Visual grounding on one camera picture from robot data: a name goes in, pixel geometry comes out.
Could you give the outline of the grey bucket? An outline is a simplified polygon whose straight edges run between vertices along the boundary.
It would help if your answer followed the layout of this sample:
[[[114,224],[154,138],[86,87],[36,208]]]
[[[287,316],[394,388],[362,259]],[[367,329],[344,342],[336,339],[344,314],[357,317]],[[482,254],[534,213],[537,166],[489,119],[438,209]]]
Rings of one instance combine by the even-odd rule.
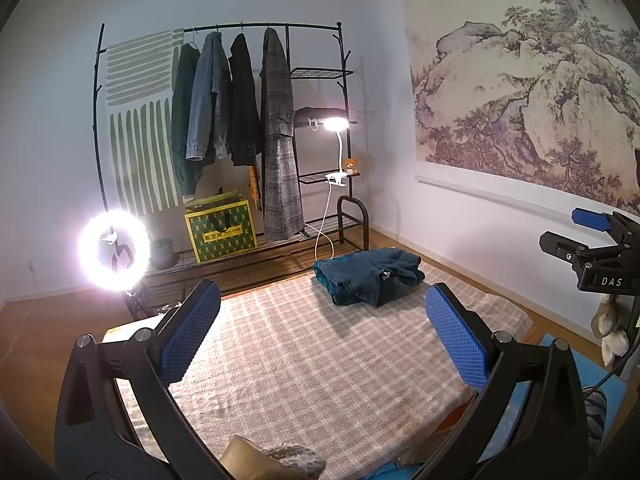
[[[151,266],[154,270],[167,270],[177,263],[178,256],[171,237],[161,237],[151,243]]]

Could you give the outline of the green striped wall hanging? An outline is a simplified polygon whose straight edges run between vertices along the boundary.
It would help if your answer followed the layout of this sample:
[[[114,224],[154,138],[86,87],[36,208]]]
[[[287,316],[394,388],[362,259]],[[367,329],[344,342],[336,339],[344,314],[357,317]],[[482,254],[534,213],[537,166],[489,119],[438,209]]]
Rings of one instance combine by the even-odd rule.
[[[182,204],[171,156],[181,28],[107,48],[105,105],[116,190],[137,217]]]

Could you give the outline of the grey plaid hanging coat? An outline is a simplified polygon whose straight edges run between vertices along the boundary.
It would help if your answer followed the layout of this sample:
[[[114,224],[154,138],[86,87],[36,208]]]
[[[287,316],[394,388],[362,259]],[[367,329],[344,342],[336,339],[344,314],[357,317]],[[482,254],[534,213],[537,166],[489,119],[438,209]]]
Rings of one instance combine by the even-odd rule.
[[[290,69],[277,31],[262,40],[262,172],[264,230],[268,240],[288,240],[304,228],[294,153],[294,100]]]

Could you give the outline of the teal plaid fleece jacket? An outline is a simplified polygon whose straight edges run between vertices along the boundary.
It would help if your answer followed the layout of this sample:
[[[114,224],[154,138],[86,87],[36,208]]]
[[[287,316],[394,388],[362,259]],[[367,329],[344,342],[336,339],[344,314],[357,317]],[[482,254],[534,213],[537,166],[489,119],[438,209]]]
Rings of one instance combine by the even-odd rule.
[[[378,308],[424,281],[420,264],[417,255],[384,247],[320,260],[312,270],[337,306],[364,302]]]

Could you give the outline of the landscape painting wall scroll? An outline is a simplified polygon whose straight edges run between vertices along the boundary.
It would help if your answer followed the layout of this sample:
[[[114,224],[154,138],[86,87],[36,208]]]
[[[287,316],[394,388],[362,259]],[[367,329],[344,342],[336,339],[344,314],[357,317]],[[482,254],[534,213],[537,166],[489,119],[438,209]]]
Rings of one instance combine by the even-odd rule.
[[[639,210],[624,0],[402,0],[420,162]]]

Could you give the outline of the black hanging coat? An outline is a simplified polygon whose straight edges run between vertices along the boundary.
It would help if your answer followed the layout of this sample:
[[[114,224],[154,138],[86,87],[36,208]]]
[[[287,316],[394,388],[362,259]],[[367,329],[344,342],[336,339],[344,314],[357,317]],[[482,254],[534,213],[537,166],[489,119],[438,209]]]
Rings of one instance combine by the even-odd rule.
[[[236,36],[230,48],[231,124],[229,144],[234,166],[254,166],[260,139],[260,119],[250,50],[245,35]]]

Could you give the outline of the small teddy bear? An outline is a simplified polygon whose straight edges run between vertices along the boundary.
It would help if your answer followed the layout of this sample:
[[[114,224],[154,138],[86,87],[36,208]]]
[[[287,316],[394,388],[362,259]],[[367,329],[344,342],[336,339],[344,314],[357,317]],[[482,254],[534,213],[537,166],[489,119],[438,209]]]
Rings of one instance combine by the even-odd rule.
[[[349,174],[350,176],[356,176],[359,174],[357,162],[358,160],[356,158],[346,158],[343,160],[343,170],[346,174]]]

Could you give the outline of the green yellow storage box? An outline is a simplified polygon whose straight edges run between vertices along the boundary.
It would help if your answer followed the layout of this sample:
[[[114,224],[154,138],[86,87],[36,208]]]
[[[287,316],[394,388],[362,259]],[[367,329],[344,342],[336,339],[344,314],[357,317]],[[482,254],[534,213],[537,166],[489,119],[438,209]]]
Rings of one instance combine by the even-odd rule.
[[[244,254],[258,246],[250,203],[239,190],[188,203],[184,221],[199,264]]]

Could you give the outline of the white clip desk lamp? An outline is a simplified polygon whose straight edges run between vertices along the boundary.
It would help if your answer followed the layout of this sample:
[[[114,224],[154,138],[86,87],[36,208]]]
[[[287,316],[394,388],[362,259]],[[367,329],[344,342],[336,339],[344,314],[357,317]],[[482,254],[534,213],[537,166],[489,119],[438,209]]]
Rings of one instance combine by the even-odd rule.
[[[316,232],[316,239],[314,240],[314,260],[319,260],[318,249],[321,237],[329,242],[329,246],[331,248],[331,259],[333,259],[335,256],[333,240],[331,240],[331,237],[323,232],[323,230],[324,225],[326,224],[326,218],[328,218],[332,190],[334,188],[344,188],[344,186],[346,185],[345,181],[347,179],[347,172],[343,169],[343,133],[346,132],[349,128],[349,120],[343,115],[326,116],[325,118],[321,119],[308,118],[307,126],[311,128],[312,131],[317,131],[320,127],[322,127],[324,130],[334,133],[337,138],[338,168],[337,170],[326,174],[326,185],[328,186],[328,192],[326,193],[326,206],[324,206],[321,223],[318,228],[309,226],[314,232]]]

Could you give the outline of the beige checked bed cover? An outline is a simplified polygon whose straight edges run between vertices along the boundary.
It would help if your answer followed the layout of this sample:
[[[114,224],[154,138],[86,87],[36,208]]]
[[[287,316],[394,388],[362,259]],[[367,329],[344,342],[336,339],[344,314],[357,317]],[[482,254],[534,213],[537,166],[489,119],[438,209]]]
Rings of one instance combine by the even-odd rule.
[[[425,312],[426,286],[383,307],[336,306],[312,274],[226,298],[169,388],[220,455],[234,436],[299,444],[328,479],[375,471],[473,396]]]

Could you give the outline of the black metal clothes rack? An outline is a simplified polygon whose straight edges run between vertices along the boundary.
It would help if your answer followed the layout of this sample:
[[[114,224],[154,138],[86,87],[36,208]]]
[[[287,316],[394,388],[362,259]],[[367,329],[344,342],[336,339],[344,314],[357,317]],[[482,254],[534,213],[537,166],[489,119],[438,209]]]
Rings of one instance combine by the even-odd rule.
[[[335,67],[311,67],[295,66],[291,62],[291,35],[295,25],[287,22],[255,22],[250,26],[258,40],[259,51],[250,53],[252,70],[255,81],[256,103],[259,119],[262,116],[262,40],[268,27],[275,29],[280,37],[285,52],[288,68],[290,69],[293,88],[294,110],[300,100],[300,90],[306,80],[332,80],[341,88],[348,85],[349,69],[345,64]],[[184,32],[183,44],[190,44],[200,51],[203,49],[205,38],[211,32],[224,30],[220,25],[182,28]],[[224,42],[228,62],[231,56],[231,44]],[[93,99],[94,102],[105,105],[106,91],[106,58],[107,48],[111,46],[99,46],[96,49],[93,69]],[[350,143],[350,126],[352,118],[347,108],[329,110],[328,108],[314,108],[312,118],[325,118],[326,116],[343,115],[349,120],[349,128],[343,133],[343,160],[352,154]],[[304,228],[288,240],[268,240],[264,230],[264,173],[262,172],[262,150],[264,149],[264,132],[260,119],[260,139],[257,162],[254,166],[234,166],[229,154],[225,158],[216,160],[209,165],[203,165],[203,173],[198,180],[194,200],[201,200],[225,193],[239,190],[241,195],[250,203],[255,233],[258,246],[250,252],[222,257],[218,260],[199,264],[195,260],[190,242],[184,211],[188,203],[182,200],[182,204],[171,209],[147,214],[138,217],[143,221],[148,230],[151,243],[161,237],[171,237],[174,241],[174,249],[178,256],[177,263],[170,269],[159,271],[151,266],[142,278],[142,300],[152,311],[152,315],[160,312],[163,307],[176,304],[186,299],[193,285],[201,278],[214,280],[220,274],[226,272],[241,272],[247,281],[253,285],[259,285],[276,278],[284,278],[288,275],[286,259],[296,254],[304,254],[307,257],[314,256],[314,240],[316,232],[309,226],[318,228],[321,223],[324,206],[326,206],[326,174],[337,170],[337,138],[334,133],[320,127],[312,131],[307,125],[299,125],[295,122],[294,114],[294,153],[298,171],[298,186],[302,198]],[[324,230],[331,237],[334,244],[342,244],[346,240],[346,232],[353,228],[366,228],[369,224],[368,214],[360,210],[358,214],[350,214],[349,207],[356,200],[352,192],[353,176],[347,175],[344,188],[332,190],[328,218]],[[104,205],[104,211],[122,209],[117,200],[110,200]]]

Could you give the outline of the dark green hanging jacket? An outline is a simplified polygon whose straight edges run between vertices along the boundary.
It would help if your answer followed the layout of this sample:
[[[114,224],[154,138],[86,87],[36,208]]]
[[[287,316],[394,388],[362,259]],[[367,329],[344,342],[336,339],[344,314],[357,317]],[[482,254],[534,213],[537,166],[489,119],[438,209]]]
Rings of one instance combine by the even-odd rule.
[[[190,44],[184,44],[179,53],[171,101],[171,157],[174,173],[182,199],[194,200],[198,180],[203,173],[200,162],[186,159],[192,88],[200,51]]]

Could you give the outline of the blue denim hanging jacket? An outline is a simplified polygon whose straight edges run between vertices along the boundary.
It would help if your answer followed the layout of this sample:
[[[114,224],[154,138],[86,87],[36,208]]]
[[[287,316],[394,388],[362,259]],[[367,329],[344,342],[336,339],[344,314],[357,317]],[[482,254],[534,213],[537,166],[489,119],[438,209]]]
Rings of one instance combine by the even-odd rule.
[[[205,38],[192,86],[186,160],[209,165],[229,154],[231,74],[220,32]]]

